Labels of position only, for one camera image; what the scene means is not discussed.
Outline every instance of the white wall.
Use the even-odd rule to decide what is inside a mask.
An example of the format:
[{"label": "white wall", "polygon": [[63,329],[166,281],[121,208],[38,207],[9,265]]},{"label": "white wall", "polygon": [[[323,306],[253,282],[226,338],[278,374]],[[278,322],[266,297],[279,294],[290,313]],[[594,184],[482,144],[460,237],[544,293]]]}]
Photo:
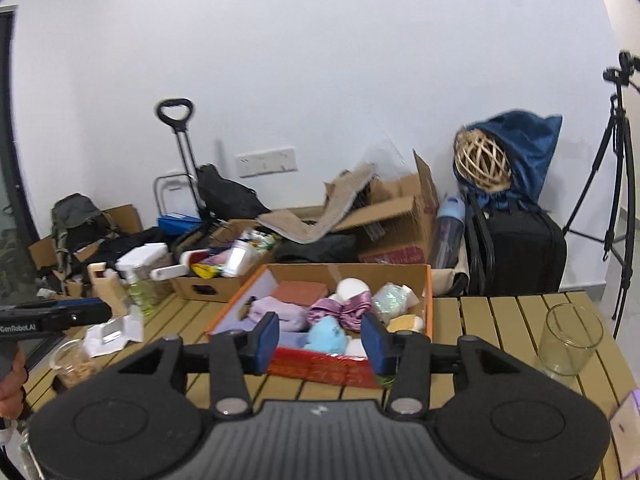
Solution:
[{"label": "white wall", "polygon": [[[640,56],[640,2],[638,0],[604,0],[611,27],[620,50]],[[640,218],[640,96],[634,89],[623,91],[625,108],[631,123],[631,142],[636,155],[636,218]],[[623,187],[622,207],[626,210],[626,187]]]},{"label": "white wall", "polygon": [[[562,223],[606,123],[602,70],[616,62],[602,0],[6,2],[20,6],[16,131],[39,217],[69,191],[40,156],[66,137],[84,156],[79,189],[100,206],[131,202],[152,224],[152,180],[180,168],[153,106],[184,96],[197,106],[199,163],[229,178],[236,153],[295,147],[299,172],[241,180],[271,207],[319,203],[322,181],[385,136],[409,160],[415,148],[440,190],[450,189],[460,124],[513,107],[561,113],[541,204]],[[55,120],[33,117],[45,105]],[[45,126],[57,131],[45,136]],[[613,169],[608,155],[576,228],[604,232]],[[564,284],[603,283],[601,249],[569,245]]]}]

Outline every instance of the human hand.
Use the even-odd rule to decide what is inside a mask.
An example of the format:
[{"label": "human hand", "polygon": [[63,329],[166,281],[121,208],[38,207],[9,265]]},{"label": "human hand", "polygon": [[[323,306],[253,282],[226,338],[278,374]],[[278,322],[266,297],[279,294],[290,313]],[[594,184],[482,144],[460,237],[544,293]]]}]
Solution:
[{"label": "human hand", "polygon": [[27,357],[18,347],[12,370],[7,377],[0,381],[0,416],[15,420],[22,413],[24,394],[22,385],[27,381],[27,370],[24,367]]}]

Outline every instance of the wicker lamp shade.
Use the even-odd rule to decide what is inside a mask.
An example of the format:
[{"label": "wicker lamp shade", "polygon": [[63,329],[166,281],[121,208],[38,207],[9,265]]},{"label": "wicker lamp shade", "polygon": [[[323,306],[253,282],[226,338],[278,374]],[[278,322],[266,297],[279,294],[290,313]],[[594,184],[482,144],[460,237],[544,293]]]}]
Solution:
[{"label": "wicker lamp shade", "polygon": [[460,128],[454,152],[460,175],[480,189],[495,193],[511,187],[511,167],[507,156],[486,133]]}]

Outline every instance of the blue plush toy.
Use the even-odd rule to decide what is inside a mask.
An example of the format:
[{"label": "blue plush toy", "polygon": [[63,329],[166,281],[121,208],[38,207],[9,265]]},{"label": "blue plush toy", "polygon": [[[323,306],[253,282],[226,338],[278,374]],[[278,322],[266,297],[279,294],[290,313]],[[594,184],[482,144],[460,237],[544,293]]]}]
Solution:
[{"label": "blue plush toy", "polygon": [[325,316],[309,330],[309,340],[304,349],[323,354],[344,355],[347,343],[347,335],[335,318]]}]

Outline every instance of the wall outlet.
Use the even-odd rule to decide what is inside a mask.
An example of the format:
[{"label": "wall outlet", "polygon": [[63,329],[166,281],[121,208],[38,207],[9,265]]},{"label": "wall outlet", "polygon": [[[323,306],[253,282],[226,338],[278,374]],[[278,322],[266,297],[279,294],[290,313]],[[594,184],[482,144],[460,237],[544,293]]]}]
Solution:
[{"label": "wall outlet", "polygon": [[236,170],[240,177],[297,171],[296,153],[293,148],[243,153],[236,155]]}]

